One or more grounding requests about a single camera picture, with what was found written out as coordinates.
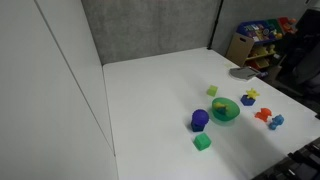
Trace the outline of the orange toy figure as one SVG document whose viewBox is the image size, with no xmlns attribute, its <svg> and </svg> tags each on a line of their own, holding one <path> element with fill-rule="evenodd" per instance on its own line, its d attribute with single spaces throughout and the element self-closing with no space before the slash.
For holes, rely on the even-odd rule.
<svg viewBox="0 0 320 180">
<path fill-rule="evenodd" d="M 259 112 L 255 114 L 255 117 L 266 122 L 268 117 L 272 115 L 272 111 L 268 108 L 261 108 Z"/>
</svg>

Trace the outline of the yellow toy in bowl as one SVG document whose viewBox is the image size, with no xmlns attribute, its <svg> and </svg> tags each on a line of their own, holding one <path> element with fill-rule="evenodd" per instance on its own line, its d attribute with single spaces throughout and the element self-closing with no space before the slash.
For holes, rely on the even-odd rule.
<svg viewBox="0 0 320 180">
<path fill-rule="evenodd" d="M 215 109 L 225 109 L 225 110 L 227 110 L 227 105 L 222 104 L 222 103 L 220 103 L 220 102 L 214 103 L 214 104 L 213 104 L 213 107 L 214 107 Z"/>
</svg>

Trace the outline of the green translucent bowl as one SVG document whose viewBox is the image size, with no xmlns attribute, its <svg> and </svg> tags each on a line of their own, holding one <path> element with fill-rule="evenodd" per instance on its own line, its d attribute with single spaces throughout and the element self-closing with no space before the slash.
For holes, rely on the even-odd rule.
<svg viewBox="0 0 320 180">
<path fill-rule="evenodd" d="M 215 109 L 213 104 L 216 102 L 227 105 L 227 110 Z M 212 113 L 216 119 L 227 122 L 235 119 L 240 114 L 240 108 L 234 101 L 228 98 L 218 97 L 212 101 Z"/>
</svg>

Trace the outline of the purple spiky ball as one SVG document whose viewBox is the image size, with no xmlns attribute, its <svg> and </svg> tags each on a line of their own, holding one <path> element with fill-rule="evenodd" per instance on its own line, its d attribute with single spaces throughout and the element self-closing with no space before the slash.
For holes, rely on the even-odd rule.
<svg viewBox="0 0 320 180">
<path fill-rule="evenodd" d="M 197 109 L 192 114 L 192 122 L 199 126 L 204 126 L 209 121 L 208 113 L 203 109 Z"/>
</svg>

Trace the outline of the dark blue block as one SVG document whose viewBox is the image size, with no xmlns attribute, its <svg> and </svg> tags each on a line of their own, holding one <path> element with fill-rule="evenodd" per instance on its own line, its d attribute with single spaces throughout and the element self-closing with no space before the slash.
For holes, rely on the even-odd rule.
<svg viewBox="0 0 320 180">
<path fill-rule="evenodd" d="M 193 132 L 202 132 L 204 130 L 205 125 L 197 125 L 191 122 L 191 129 Z"/>
</svg>

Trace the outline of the light green cube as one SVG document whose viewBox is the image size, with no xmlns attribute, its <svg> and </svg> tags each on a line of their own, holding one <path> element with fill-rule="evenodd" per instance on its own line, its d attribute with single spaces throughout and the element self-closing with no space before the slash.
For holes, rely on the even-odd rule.
<svg viewBox="0 0 320 180">
<path fill-rule="evenodd" d="M 209 96 L 215 97 L 217 91 L 218 91 L 218 87 L 217 87 L 217 86 L 210 85 L 209 88 L 207 89 L 206 93 L 207 93 Z"/>
</svg>

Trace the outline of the black vertical pole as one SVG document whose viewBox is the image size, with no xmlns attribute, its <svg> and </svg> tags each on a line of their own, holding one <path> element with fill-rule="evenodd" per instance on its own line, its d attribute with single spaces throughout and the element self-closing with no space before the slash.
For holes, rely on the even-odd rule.
<svg viewBox="0 0 320 180">
<path fill-rule="evenodd" d="M 219 24 L 219 18 L 220 18 L 220 14 L 221 14 L 221 11 L 222 11 L 222 8 L 223 8 L 224 1 L 225 0 L 219 0 L 219 4 L 217 6 L 216 14 L 214 16 L 213 27 L 212 27 L 212 30 L 211 30 L 209 42 L 207 44 L 207 49 L 208 50 L 212 50 L 212 44 L 213 44 L 213 40 L 214 40 L 214 37 L 215 37 L 216 29 L 217 29 L 218 24 Z"/>
</svg>

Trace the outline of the grey metal plate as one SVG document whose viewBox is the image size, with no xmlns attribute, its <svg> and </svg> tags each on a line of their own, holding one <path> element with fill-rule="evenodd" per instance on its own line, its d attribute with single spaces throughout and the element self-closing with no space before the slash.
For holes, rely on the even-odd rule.
<svg viewBox="0 0 320 180">
<path fill-rule="evenodd" d="M 231 68 L 229 74 L 232 78 L 237 80 L 249 81 L 260 74 L 260 71 L 251 66 Z"/>
</svg>

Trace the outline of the blue hexagon block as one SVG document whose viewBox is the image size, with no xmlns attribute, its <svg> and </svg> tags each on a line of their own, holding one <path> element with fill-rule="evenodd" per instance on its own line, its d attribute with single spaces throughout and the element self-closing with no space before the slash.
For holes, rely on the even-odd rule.
<svg viewBox="0 0 320 180">
<path fill-rule="evenodd" d="M 243 95 L 240 101 L 244 106 L 252 106 L 255 103 L 255 99 L 249 98 L 247 95 Z"/>
</svg>

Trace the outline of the yellow star toy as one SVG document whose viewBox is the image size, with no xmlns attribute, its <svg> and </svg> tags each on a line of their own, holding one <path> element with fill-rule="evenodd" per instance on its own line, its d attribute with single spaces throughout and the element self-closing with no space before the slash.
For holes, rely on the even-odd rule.
<svg viewBox="0 0 320 180">
<path fill-rule="evenodd" d="M 247 90 L 246 93 L 247 96 L 251 99 L 256 99 L 259 96 L 259 93 L 254 88 Z"/>
</svg>

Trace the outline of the toy storage shelf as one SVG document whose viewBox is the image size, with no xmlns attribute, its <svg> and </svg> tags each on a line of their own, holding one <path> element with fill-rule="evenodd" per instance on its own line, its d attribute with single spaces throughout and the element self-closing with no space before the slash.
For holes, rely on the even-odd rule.
<svg viewBox="0 0 320 180">
<path fill-rule="evenodd" d="M 267 68 L 285 38 L 296 32 L 296 22 L 294 18 L 280 17 L 240 23 L 226 58 L 240 67 Z"/>
</svg>

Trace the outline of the blue toy figure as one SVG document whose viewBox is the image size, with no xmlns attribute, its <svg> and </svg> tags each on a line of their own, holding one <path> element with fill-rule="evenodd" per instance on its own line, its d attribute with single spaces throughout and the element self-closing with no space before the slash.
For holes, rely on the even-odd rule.
<svg viewBox="0 0 320 180">
<path fill-rule="evenodd" d="M 279 114 L 277 116 L 275 116 L 271 123 L 268 125 L 268 127 L 271 129 L 271 130 L 275 130 L 278 126 L 282 125 L 284 122 L 284 117 Z"/>
</svg>

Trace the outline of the black office chair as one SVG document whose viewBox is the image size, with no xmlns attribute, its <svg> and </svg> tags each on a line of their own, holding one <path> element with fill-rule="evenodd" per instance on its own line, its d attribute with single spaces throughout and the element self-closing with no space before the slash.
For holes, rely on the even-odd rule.
<svg viewBox="0 0 320 180">
<path fill-rule="evenodd" d="M 307 9 L 295 27 L 294 34 L 284 36 L 286 57 L 277 80 L 298 94 L 318 94 L 320 11 Z"/>
</svg>

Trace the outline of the black mounting base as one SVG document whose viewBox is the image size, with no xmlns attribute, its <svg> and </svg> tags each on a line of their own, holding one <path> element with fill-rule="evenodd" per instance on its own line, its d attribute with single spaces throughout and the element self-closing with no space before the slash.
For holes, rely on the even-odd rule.
<svg viewBox="0 0 320 180">
<path fill-rule="evenodd" d="M 320 180 L 320 138 L 289 153 L 252 180 Z"/>
</svg>

